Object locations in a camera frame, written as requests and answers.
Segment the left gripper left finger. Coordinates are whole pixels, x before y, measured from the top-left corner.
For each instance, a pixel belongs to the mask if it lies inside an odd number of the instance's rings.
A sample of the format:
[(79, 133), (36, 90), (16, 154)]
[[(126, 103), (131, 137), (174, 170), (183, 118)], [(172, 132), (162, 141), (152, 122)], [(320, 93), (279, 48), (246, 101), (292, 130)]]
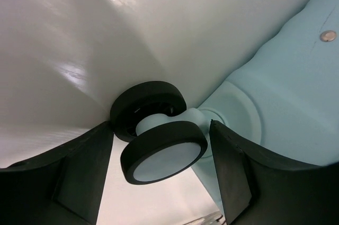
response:
[(1, 224), (96, 224), (113, 144), (109, 122), (1, 169)]

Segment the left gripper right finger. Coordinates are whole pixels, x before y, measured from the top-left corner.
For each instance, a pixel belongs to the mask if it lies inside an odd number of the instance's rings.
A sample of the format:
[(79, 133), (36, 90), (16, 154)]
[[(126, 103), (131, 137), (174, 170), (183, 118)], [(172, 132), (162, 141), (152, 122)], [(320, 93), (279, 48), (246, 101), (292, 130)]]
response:
[(287, 158), (219, 121), (209, 135), (227, 224), (338, 224), (338, 163)]

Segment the light blue hardshell suitcase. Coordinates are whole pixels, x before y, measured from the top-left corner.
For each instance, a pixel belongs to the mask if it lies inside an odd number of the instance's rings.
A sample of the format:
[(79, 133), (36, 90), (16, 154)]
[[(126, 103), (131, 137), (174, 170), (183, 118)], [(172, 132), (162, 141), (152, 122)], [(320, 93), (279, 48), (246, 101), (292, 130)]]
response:
[[(198, 110), (279, 155), (338, 163), (338, 0), (310, 0)], [(193, 170), (224, 213), (207, 138)]]

